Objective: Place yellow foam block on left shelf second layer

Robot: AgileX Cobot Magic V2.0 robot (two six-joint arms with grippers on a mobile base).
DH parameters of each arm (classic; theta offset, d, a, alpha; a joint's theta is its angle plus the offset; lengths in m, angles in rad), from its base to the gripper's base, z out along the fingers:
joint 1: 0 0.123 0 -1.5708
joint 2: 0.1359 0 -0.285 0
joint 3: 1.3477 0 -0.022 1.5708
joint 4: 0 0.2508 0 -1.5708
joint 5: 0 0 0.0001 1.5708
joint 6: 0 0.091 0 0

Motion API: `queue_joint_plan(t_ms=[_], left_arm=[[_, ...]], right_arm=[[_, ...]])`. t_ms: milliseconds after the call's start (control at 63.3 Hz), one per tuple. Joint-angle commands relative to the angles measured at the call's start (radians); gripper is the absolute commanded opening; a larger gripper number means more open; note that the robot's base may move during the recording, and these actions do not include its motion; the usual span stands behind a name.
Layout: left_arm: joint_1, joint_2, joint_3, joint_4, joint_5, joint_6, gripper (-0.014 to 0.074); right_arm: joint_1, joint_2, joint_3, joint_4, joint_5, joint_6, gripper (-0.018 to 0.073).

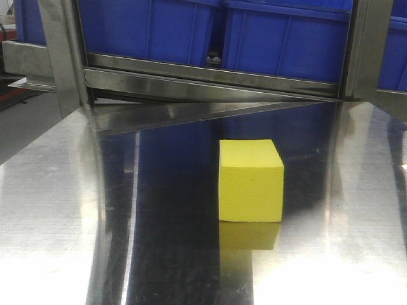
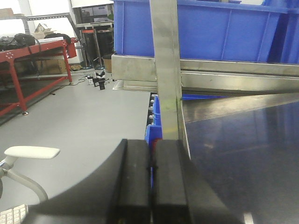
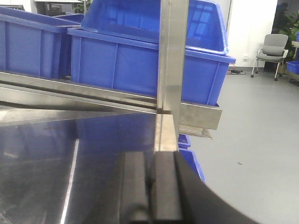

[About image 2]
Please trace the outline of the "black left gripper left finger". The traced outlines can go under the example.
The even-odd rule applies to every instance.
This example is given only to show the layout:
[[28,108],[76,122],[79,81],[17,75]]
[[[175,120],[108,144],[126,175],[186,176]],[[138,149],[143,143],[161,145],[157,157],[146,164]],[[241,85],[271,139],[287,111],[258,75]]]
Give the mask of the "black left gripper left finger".
[[25,224],[148,224],[150,154],[145,140],[122,139],[90,175],[29,208]]

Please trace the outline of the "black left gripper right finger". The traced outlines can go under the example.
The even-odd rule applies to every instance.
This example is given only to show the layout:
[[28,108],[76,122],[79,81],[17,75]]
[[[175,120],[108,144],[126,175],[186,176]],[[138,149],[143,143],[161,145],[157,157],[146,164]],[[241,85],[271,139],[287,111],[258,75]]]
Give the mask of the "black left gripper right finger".
[[179,140],[155,149],[154,223],[241,224],[195,168]]

